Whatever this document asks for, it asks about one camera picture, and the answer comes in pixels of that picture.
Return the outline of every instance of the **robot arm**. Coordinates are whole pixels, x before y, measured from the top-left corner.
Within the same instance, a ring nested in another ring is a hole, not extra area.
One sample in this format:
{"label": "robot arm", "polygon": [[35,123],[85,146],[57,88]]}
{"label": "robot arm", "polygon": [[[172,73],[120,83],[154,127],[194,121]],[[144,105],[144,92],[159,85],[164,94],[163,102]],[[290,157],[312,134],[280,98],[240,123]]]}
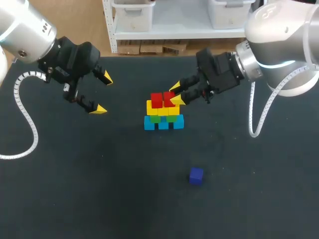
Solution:
{"label": "robot arm", "polygon": [[5,53],[0,46],[0,87],[5,78],[7,72],[7,61],[5,57]]}
{"label": "robot arm", "polygon": [[[90,42],[75,45],[67,37],[56,39],[56,27],[34,9],[28,0],[0,0],[0,45],[24,63],[37,62],[51,79],[64,84],[64,98],[86,112],[106,112],[78,91],[79,79],[89,73],[104,84],[113,81],[98,64],[100,52]],[[0,84],[6,72],[6,59],[0,48]]]}
{"label": "robot arm", "polygon": [[[174,104],[187,105],[204,97],[210,98],[247,79],[267,81],[271,90],[291,72],[319,63],[319,8],[318,5],[292,0],[279,0],[256,10],[245,26],[247,41],[236,46],[236,51],[211,55],[205,49],[198,52],[198,71],[195,76],[181,79],[171,91],[177,95]],[[312,70],[297,74],[279,92],[282,96],[296,96],[311,89],[318,81]],[[190,86],[197,89],[187,91]]]}

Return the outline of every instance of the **blue cube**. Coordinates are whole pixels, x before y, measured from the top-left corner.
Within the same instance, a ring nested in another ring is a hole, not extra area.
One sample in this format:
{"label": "blue cube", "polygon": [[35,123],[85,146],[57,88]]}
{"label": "blue cube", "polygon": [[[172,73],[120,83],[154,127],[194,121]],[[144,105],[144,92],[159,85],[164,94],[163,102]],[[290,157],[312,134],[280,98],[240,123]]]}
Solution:
{"label": "blue cube", "polygon": [[151,122],[150,116],[144,117],[144,130],[155,130],[155,124]]}
{"label": "blue cube", "polygon": [[184,128],[184,116],[183,115],[178,115],[177,116],[177,121],[173,123],[173,128],[174,129],[182,129]]}
{"label": "blue cube", "polygon": [[203,181],[204,170],[202,168],[191,168],[189,175],[189,183],[193,185],[201,185]]}
{"label": "blue cube", "polygon": [[168,129],[168,128],[169,128],[169,125],[167,122],[159,123],[159,129]]}
{"label": "blue cube", "polygon": [[160,117],[160,122],[161,123],[166,123],[166,116],[161,116]]}

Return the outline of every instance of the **white cable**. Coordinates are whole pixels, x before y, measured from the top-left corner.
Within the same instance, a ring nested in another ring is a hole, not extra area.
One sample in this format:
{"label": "white cable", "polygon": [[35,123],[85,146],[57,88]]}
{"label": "white cable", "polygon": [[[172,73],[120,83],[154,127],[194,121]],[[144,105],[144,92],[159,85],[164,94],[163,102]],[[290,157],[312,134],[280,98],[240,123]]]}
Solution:
{"label": "white cable", "polygon": [[266,105],[264,107],[264,110],[260,116],[258,126],[255,132],[253,132],[253,105],[254,105],[254,94],[255,94],[255,82],[251,83],[251,91],[250,91],[250,100],[249,100],[249,113],[248,113],[248,127],[249,127],[249,134],[253,138],[256,138],[263,127],[263,124],[266,120],[266,116],[268,113],[268,110],[270,109],[271,104],[275,100],[276,96],[280,92],[280,90],[287,84],[293,77],[300,74],[301,72],[304,72],[306,70],[309,70],[308,66],[303,66],[299,69],[294,70],[292,73],[290,73],[288,76],[286,76],[279,85],[274,89],[272,94],[270,95],[269,99],[266,102]]}
{"label": "white cable", "polygon": [[34,151],[34,149],[36,148],[36,146],[38,144],[38,141],[39,141],[38,132],[37,132],[36,127],[35,127],[35,125],[33,123],[33,120],[31,119],[31,117],[28,114],[28,112],[25,110],[25,108],[24,108],[24,106],[23,106],[23,104],[21,102],[20,95],[19,95],[19,88],[20,88],[21,82],[25,78],[30,77],[30,76],[35,76],[35,77],[45,81],[45,75],[40,73],[40,72],[35,72],[35,71],[25,72],[22,75],[20,75],[18,77],[18,79],[16,80],[15,85],[14,85],[13,93],[14,93],[14,99],[15,99],[16,104],[18,105],[19,109],[21,110],[22,114],[24,115],[25,119],[28,121],[28,123],[29,123],[29,125],[30,125],[30,127],[32,129],[32,132],[33,132],[33,144],[31,145],[31,147],[26,152],[23,152],[23,153],[20,153],[20,154],[17,154],[17,155],[1,155],[0,154],[0,159],[17,159],[17,158],[25,157],[28,154],[30,154],[32,151]]}

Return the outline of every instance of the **stacked blocks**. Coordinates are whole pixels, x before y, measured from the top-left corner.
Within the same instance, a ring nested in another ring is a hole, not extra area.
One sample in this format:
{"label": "stacked blocks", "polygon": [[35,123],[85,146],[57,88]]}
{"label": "stacked blocks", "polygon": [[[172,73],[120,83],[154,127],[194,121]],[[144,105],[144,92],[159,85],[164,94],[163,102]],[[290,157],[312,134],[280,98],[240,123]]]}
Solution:
{"label": "stacked blocks", "polygon": [[182,129],[184,128],[184,117],[179,114],[179,105],[174,105],[170,100],[174,92],[152,93],[151,100],[146,102],[147,116],[144,118],[144,129]]}

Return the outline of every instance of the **white storage bin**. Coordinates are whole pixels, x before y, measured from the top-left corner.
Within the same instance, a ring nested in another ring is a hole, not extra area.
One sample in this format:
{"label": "white storage bin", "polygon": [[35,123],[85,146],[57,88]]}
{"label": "white storage bin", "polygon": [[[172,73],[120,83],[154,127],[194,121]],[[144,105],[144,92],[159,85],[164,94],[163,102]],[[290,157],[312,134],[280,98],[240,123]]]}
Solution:
{"label": "white storage bin", "polygon": [[117,26],[124,32],[144,32],[152,29],[155,1],[112,0],[118,18]]}
{"label": "white storage bin", "polygon": [[255,0],[208,0],[211,24],[215,29],[242,28]]}

